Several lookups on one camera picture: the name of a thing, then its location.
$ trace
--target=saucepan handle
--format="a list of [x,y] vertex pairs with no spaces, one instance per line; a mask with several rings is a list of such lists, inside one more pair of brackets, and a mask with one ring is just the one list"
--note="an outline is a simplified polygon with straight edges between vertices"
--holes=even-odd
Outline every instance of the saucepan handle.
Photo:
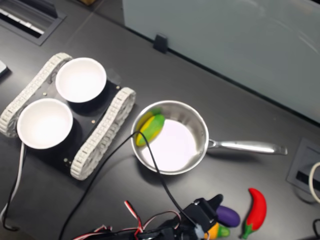
[[224,148],[260,154],[287,155],[288,150],[285,146],[262,141],[214,141],[209,139],[208,149]]

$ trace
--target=green pepper stem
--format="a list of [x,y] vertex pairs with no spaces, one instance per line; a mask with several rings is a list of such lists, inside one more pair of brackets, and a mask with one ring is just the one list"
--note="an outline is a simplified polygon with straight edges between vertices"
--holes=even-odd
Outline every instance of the green pepper stem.
[[245,227],[244,227],[244,234],[242,235],[242,239],[247,239],[248,238],[248,236],[250,235],[250,234],[252,234],[254,231],[252,230],[252,224],[250,224],[250,225],[245,225]]

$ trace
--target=desk power outlet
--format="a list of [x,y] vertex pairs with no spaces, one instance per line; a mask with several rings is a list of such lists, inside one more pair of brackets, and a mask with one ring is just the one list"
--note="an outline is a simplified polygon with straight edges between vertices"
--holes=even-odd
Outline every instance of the desk power outlet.
[[[320,162],[320,146],[302,138],[286,180],[297,188],[310,193],[309,174],[317,162]],[[320,194],[320,169],[315,171],[313,187],[317,194]]]

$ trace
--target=white bowl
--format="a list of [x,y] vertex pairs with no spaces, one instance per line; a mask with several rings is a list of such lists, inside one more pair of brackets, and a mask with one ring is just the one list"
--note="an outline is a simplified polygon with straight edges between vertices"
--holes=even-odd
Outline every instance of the white bowl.
[[81,57],[63,65],[56,75],[58,93],[73,103],[88,102],[105,88],[107,73],[104,67],[92,58]]
[[44,98],[32,102],[20,114],[17,133],[33,149],[48,149],[61,143],[70,133],[74,118],[59,100]]

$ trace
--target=purple eggplant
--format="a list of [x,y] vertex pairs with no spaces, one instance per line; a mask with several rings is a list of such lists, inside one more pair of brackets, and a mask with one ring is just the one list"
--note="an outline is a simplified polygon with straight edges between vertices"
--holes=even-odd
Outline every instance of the purple eggplant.
[[219,206],[216,210],[218,222],[226,227],[237,227],[240,224],[240,216],[236,211],[226,206]]

